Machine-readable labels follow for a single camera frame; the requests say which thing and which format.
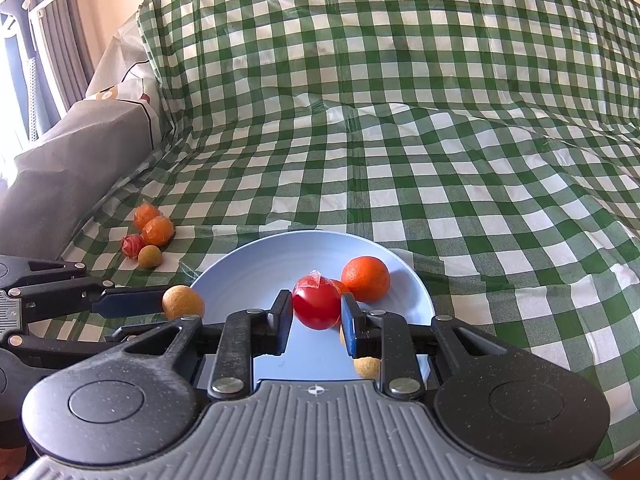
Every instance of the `white crosshair marker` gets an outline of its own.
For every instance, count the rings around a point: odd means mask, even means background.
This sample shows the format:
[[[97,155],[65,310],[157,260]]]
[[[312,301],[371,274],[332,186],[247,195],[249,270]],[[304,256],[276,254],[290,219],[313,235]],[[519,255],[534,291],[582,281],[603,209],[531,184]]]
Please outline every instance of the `white crosshair marker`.
[[[326,389],[320,386],[320,384],[314,384],[311,388],[307,390],[311,395],[317,397],[318,395],[322,395],[325,393]]]

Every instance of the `human hand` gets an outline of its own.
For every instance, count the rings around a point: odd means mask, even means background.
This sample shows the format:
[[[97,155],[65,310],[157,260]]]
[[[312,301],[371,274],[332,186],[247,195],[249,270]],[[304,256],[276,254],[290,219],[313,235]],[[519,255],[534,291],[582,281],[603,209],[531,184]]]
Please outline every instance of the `human hand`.
[[[27,458],[27,447],[0,449],[0,480],[16,476]]]

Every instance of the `green and white checkered tablecloth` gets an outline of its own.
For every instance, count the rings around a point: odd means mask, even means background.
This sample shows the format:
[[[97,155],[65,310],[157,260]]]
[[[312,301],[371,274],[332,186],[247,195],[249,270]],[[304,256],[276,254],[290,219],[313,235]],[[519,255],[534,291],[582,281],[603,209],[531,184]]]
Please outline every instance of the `green and white checkered tablecloth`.
[[[241,244],[322,228],[393,248],[436,310],[587,377],[602,466],[640,441],[640,12],[631,0],[146,0],[174,124],[65,253],[189,283]],[[132,210],[177,225],[155,272]],[[97,339],[88,314],[48,336]]]

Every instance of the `gray curtain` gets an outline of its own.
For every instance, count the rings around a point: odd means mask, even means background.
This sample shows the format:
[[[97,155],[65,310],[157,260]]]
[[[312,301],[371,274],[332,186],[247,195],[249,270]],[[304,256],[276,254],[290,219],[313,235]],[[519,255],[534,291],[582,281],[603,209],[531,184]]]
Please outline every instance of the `gray curtain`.
[[[31,5],[34,6],[40,1],[33,0]],[[78,2],[56,0],[48,5],[44,9],[42,26],[49,45],[53,70],[60,81],[60,93],[66,108],[69,109],[73,103],[84,98],[94,74],[82,31]],[[38,79],[40,86],[46,85],[42,73]]]

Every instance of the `blue plate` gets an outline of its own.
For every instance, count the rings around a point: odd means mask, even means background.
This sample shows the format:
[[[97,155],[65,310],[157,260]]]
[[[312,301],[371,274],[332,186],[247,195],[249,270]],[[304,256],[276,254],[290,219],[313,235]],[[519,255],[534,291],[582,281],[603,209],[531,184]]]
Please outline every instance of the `blue plate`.
[[[430,324],[433,304],[414,270],[388,249],[365,238],[333,231],[292,231],[251,242],[227,254],[193,282],[206,304],[205,323],[216,323],[244,308],[268,310],[283,288],[312,270],[340,279],[342,268],[358,256],[375,256],[391,274],[388,294],[365,309],[402,314],[409,323]],[[428,375],[426,358],[420,368]],[[213,360],[207,359],[198,386],[206,387]],[[338,338],[338,329],[312,330],[294,318],[286,352],[254,359],[254,380],[331,381],[357,379],[353,360]]]

